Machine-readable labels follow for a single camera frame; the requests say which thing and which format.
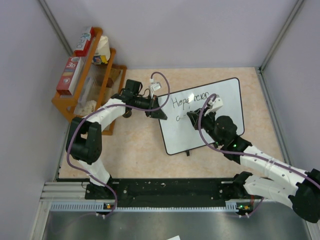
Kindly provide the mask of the white whiteboard black frame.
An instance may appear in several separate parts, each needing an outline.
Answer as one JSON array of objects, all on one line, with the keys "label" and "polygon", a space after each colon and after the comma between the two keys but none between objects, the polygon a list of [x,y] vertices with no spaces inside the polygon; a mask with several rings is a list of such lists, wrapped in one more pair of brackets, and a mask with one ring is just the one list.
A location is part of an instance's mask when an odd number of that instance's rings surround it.
[{"label": "white whiteboard black frame", "polygon": [[190,119],[181,119],[187,112],[202,108],[211,94],[217,94],[223,101],[223,107],[216,112],[216,117],[229,116],[237,126],[236,133],[245,132],[240,80],[236,77],[210,84],[192,87],[169,95],[158,97],[159,105],[167,120],[159,120],[165,151],[168,155],[183,153],[205,145]]}]

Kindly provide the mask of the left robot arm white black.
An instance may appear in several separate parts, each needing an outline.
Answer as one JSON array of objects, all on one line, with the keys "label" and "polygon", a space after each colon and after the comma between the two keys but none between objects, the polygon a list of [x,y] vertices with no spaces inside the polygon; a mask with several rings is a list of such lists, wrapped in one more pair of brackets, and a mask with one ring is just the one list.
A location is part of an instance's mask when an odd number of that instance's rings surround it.
[{"label": "left robot arm white black", "polygon": [[146,97],[140,94],[141,88],[141,82],[128,79],[120,93],[111,96],[98,110],[85,117],[74,117],[71,121],[66,143],[67,163],[86,173],[102,198],[109,198],[114,191],[113,185],[108,183],[111,175],[101,159],[103,130],[119,117],[130,117],[133,109],[145,112],[149,118],[168,119],[162,110],[165,104],[159,105],[155,95],[161,84],[151,78]]}]

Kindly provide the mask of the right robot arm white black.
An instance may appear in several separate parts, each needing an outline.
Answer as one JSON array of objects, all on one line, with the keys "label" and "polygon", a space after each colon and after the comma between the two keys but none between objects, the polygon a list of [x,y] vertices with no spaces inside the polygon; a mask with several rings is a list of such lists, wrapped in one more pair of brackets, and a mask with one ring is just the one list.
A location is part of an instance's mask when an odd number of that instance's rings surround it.
[{"label": "right robot arm white black", "polygon": [[277,160],[259,150],[237,134],[237,126],[229,116],[216,117],[214,112],[204,114],[197,109],[187,113],[200,135],[207,133],[213,143],[206,145],[225,158],[262,173],[258,177],[243,172],[233,179],[233,192],[239,198],[261,196],[292,209],[310,223],[320,220],[320,171],[304,170]]}]

